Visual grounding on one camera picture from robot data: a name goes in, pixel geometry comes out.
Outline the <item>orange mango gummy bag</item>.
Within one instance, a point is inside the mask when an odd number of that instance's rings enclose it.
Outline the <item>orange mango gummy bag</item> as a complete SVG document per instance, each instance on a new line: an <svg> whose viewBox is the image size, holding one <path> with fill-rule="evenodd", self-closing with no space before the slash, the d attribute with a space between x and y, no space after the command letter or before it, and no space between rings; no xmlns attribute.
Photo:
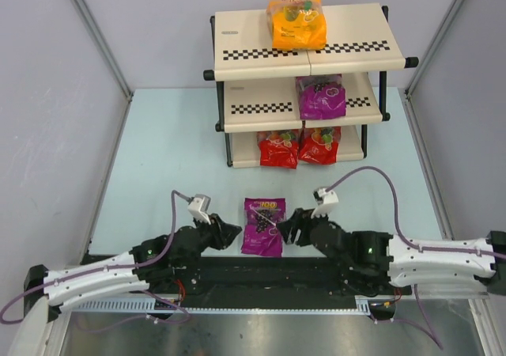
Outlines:
<svg viewBox="0 0 506 356"><path fill-rule="evenodd" d="M327 43L322 0L271 0L266 18L273 48L316 51Z"/></svg>

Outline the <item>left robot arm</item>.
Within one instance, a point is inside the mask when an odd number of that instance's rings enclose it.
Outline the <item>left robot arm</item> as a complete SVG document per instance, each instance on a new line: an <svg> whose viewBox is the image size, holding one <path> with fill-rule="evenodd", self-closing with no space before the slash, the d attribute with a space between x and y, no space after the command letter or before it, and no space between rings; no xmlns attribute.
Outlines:
<svg viewBox="0 0 506 356"><path fill-rule="evenodd" d="M225 250L241 232L240 226L211 214L208 222L195 219L193 225L145 240L128 252L95 263L59 271L36 265L25 278L24 314L42 297L47 299L47 320L51 322L61 313L99 297L151 291L162 282L179 279L181 270L195 269L205 250Z"/></svg>

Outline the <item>red fruit gummy bag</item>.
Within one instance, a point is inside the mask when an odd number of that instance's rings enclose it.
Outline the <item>red fruit gummy bag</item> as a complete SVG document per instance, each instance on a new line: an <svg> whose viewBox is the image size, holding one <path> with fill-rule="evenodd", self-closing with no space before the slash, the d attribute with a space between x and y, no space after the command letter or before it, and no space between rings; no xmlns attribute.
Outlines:
<svg viewBox="0 0 506 356"><path fill-rule="evenodd" d="M335 164L340 140L340 127L306 127L300 138L298 158L313 165Z"/></svg>
<svg viewBox="0 0 506 356"><path fill-rule="evenodd" d="M298 129L260 131L256 133L259 164L266 167L296 169L299 153Z"/></svg>

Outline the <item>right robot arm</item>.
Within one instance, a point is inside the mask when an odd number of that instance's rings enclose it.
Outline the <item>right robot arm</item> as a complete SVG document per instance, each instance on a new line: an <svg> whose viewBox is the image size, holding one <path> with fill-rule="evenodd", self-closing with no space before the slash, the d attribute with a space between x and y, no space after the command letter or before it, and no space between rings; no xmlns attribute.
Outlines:
<svg viewBox="0 0 506 356"><path fill-rule="evenodd" d="M312 246L359 294L383 286L460 285L505 294L505 234L492 231L473 240L417 240L376 231L347 232L327 216L297 209L276 225L283 241Z"/></svg>

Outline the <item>purple grape gummy bag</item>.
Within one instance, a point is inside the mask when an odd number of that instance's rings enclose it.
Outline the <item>purple grape gummy bag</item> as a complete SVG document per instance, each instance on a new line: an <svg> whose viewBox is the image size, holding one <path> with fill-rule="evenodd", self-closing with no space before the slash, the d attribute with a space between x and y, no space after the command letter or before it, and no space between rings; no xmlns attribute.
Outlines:
<svg viewBox="0 0 506 356"><path fill-rule="evenodd" d="M337 119L346 115L346 89L341 74L296 77L303 120Z"/></svg>
<svg viewBox="0 0 506 356"><path fill-rule="evenodd" d="M283 240L277 224L286 219L285 199L246 198L244 239L241 253L280 258Z"/></svg>

